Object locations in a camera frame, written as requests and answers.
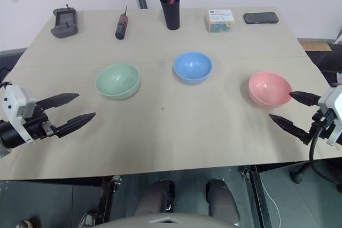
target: screwdriver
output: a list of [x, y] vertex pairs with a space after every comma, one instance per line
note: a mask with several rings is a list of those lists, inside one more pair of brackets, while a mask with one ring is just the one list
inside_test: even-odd
[[125, 13], [120, 15], [119, 21], [118, 21], [118, 26], [116, 28], [115, 36], [117, 39], [122, 40], [125, 37], [126, 33], [126, 28], [127, 28], [127, 23], [128, 23], [128, 17], [126, 15], [127, 11], [127, 6], [125, 9]]

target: black cable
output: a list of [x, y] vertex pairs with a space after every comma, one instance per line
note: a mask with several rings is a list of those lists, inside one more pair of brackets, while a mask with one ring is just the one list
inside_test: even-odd
[[320, 137], [320, 134], [322, 133], [323, 131], [323, 128], [320, 127], [316, 130], [315, 132], [315, 135], [312, 139], [312, 142], [311, 142], [311, 145], [310, 145], [310, 151], [309, 151], [309, 159], [310, 159], [310, 164], [311, 164], [311, 167], [312, 169], [315, 171], [316, 174], [318, 174], [320, 177], [322, 177], [323, 179], [325, 180], [328, 180], [336, 185], [342, 185], [341, 182], [338, 182], [336, 180], [333, 180], [332, 178], [330, 177], [327, 177], [325, 175], [323, 175], [317, 168], [316, 168], [316, 164], [315, 164], [315, 161], [314, 161], [314, 151], [315, 151], [315, 147], [316, 147], [316, 143], [317, 143], [317, 140], [318, 138]]
[[11, 82], [2, 82], [2, 83], [0, 83], [0, 88], [2, 88], [2, 87], [6, 88], [6, 86], [8, 86], [8, 85], [12, 85], [12, 83]]
[[1, 69], [0, 69], [0, 73], [1, 73], [3, 70], [6, 70], [6, 71], [8, 71], [8, 72], [11, 72], [11, 69], [1, 68]]

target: black phone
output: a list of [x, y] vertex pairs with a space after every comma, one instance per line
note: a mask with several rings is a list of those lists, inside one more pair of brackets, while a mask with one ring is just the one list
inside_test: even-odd
[[277, 23], [279, 21], [274, 12], [269, 13], [245, 13], [244, 20], [247, 24]]

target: table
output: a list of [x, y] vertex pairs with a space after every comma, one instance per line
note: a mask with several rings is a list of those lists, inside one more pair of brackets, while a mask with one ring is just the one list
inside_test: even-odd
[[[182, 9], [181, 27], [169, 31], [161, 10], [128, 10], [126, 38], [115, 36], [122, 11], [78, 12], [79, 33], [52, 36], [54, 18], [8, 76], [37, 99], [78, 92], [71, 103], [51, 109], [51, 122], [96, 112], [82, 129], [62, 138], [22, 145], [0, 160], [0, 179], [49, 179], [133, 174], [164, 170], [239, 166], [308, 160], [309, 147], [280, 129], [268, 116], [281, 115], [309, 129], [315, 107], [291, 100], [272, 110], [256, 107], [248, 79], [262, 70], [284, 76], [294, 91], [322, 95], [328, 84], [272, 8], [232, 9], [228, 33], [205, 29], [205, 9]], [[246, 25], [246, 12], [276, 12], [275, 25]], [[199, 51], [213, 62], [206, 82], [182, 83], [173, 60]], [[96, 75], [106, 66], [136, 66], [142, 84], [126, 100], [98, 94]], [[342, 146], [317, 143], [317, 159], [342, 156]]]

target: wire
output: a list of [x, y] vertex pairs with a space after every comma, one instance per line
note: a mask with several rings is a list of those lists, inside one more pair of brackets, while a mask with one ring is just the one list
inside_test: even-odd
[[2, 83], [0, 83], [0, 88], [2, 88], [2, 87], [6, 88], [6, 86], [8, 86], [8, 85], [12, 85], [12, 83], [11, 82], [2, 82]]
[[328, 180], [328, 181], [330, 181], [336, 185], [342, 185], [342, 183], [340, 183], [340, 182], [338, 182], [338, 181], [336, 181], [336, 180], [334, 180], [328, 176], [323, 175], [316, 167], [316, 164], [314, 161], [314, 151], [315, 151], [317, 140], [320, 137], [320, 134], [322, 133], [322, 131], [323, 131], [322, 127], [318, 128], [315, 132], [313, 139], [312, 139], [312, 142], [310, 145], [310, 152], [309, 152], [310, 165], [311, 165], [312, 169], [315, 171], [315, 173], [318, 174], [323, 179]]
[[11, 72], [11, 69], [1, 68], [1, 69], [0, 69], [0, 73], [1, 73], [3, 70], [6, 70], [6, 71], [8, 71], [8, 72]]
[[276, 206], [276, 209], [277, 209], [277, 212], [278, 212], [278, 216], [279, 216], [279, 228], [282, 226], [282, 219], [280, 218], [280, 212], [279, 212], [279, 209], [278, 209], [278, 206], [276, 204], [276, 202], [274, 201], [274, 199], [272, 199], [272, 197], [268, 194], [263, 182], [261, 181], [261, 185], [263, 187], [263, 189], [265, 190], [267, 196], [270, 198], [270, 200], [273, 202], [273, 204]]

